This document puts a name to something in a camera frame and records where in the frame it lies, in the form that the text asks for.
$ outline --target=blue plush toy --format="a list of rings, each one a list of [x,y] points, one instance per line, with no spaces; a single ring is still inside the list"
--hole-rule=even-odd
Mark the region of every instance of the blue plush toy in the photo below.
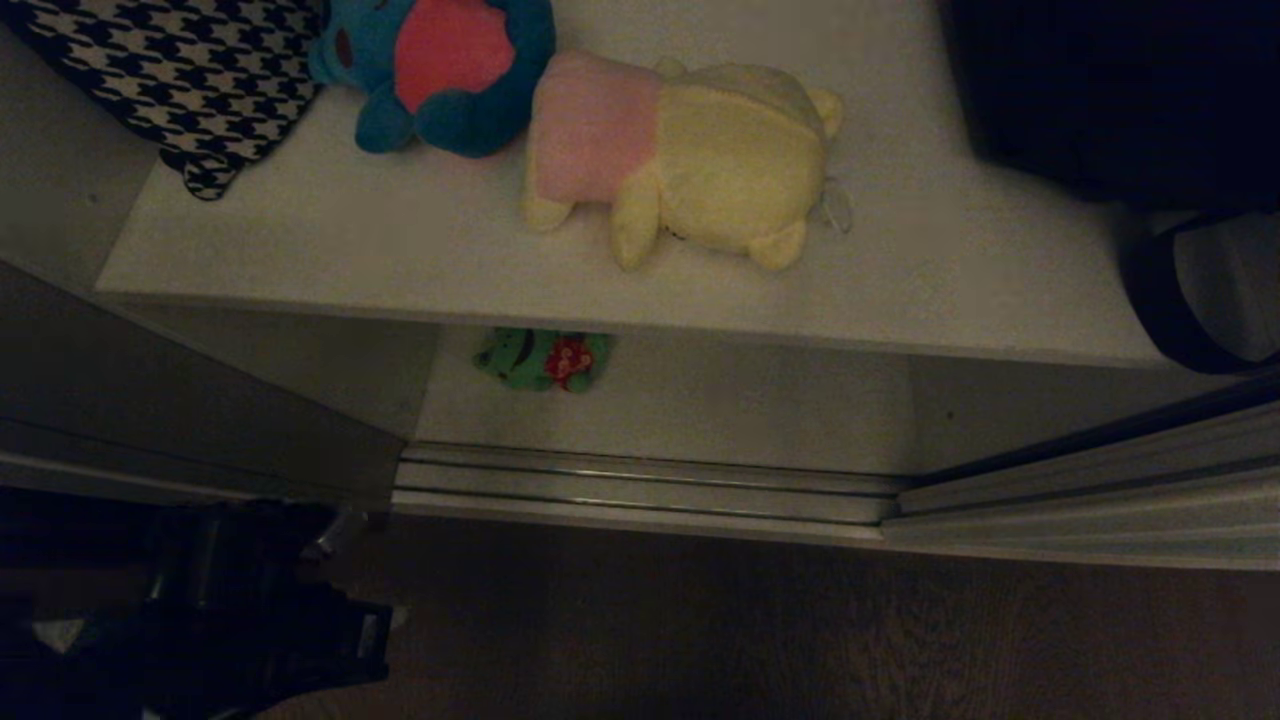
[[[365,151],[416,133],[483,158],[529,126],[554,53],[550,0],[333,0],[311,76],[369,94],[356,128]]]

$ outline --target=black and white pillow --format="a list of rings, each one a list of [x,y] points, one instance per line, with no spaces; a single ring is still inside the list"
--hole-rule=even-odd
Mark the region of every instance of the black and white pillow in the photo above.
[[[201,200],[279,145],[316,92],[314,0],[0,0],[0,19],[160,143]]]

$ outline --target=plush toy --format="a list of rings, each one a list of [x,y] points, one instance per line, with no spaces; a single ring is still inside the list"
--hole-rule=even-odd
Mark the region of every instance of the plush toy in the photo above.
[[[804,249],[842,119],[838,96],[781,70],[648,70],[562,53],[534,96],[525,219],[547,231],[576,202],[611,202],[625,269],[666,228],[781,270]]]
[[[369,152],[424,141],[492,155],[529,124],[556,53],[550,0],[333,0],[311,46],[311,76],[369,94],[356,143]]]
[[[570,392],[591,387],[609,359],[609,336],[498,328],[476,368],[515,389]]]

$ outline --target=black strap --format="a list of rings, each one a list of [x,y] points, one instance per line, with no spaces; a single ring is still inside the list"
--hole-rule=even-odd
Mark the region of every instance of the black strap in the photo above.
[[[1280,364],[1280,352],[1245,360],[1210,336],[1178,282],[1178,236],[1230,220],[1235,214],[1206,214],[1142,243],[1124,263],[1124,283],[1151,340],[1171,360],[1211,375],[1251,374]]]

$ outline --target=wooden floor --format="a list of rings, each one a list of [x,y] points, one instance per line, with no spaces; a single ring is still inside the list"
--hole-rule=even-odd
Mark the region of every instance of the wooden floor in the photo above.
[[[265,717],[1280,717],[1280,574],[397,519],[387,683]]]

